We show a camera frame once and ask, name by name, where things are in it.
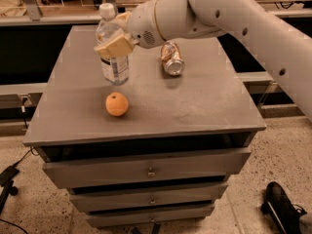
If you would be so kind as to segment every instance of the aluminum can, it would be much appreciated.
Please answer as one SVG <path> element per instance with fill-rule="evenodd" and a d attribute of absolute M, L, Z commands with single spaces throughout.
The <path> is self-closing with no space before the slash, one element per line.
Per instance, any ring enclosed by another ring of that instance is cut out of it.
<path fill-rule="evenodd" d="M 166 42 L 161 49 L 161 61 L 166 73 L 178 76 L 185 67 L 178 46 L 175 42 Z"/>

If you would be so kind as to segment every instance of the bottle label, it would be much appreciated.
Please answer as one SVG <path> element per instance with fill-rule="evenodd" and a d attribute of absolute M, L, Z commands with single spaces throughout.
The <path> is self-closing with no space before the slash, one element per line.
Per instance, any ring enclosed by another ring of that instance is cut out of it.
<path fill-rule="evenodd" d="M 128 57 L 102 58 L 101 66 L 106 80 L 113 84 L 122 84 L 128 80 Z"/>

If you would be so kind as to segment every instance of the cabinet top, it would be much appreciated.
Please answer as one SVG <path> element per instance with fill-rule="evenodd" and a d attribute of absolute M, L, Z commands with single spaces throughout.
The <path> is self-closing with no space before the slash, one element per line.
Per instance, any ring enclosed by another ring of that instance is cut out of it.
<path fill-rule="evenodd" d="M 185 61 L 179 77 L 164 73 L 161 47 L 136 47 L 129 56 L 129 81 L 114 87 L 104 80 L 99 56 L 94 52 L 96 28 L 72 27 L 31 120 L 25 145 L 265 129 L 217 39 L 176 39 Z M 113 117 L 103 109 L 112 92 L 128 98 L 130 107 L 124 116 Z"/>

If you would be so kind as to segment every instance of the bottle cap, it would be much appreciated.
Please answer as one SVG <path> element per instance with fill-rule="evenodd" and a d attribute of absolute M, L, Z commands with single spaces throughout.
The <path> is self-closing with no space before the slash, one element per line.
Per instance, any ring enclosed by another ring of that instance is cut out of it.
<path fill-rule="evenodd" d="M 104 3 L 99 6 L 99 14 L 103 19 L 110 20 L 115 18 L 115 8 L 112 4 Z"/>

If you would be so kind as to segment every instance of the plastic water bottle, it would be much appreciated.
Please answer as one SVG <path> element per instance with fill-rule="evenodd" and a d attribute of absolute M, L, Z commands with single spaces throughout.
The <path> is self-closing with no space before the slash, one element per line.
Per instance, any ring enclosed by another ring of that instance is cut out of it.
<path fill-rule="evenodd" d="M 109 39 L 120 25 L 113 22 L 116 17 L 115 9 L 112 4 L 104 3 L 99 6 L 101 21 L 97 27 L 97 43 L 103 43 Z M 126 83 L 129 79 L 128 56 L 118 58 L 102 58 L 101 67 L 103 75 L 112 85 L 119 86 Z"/>

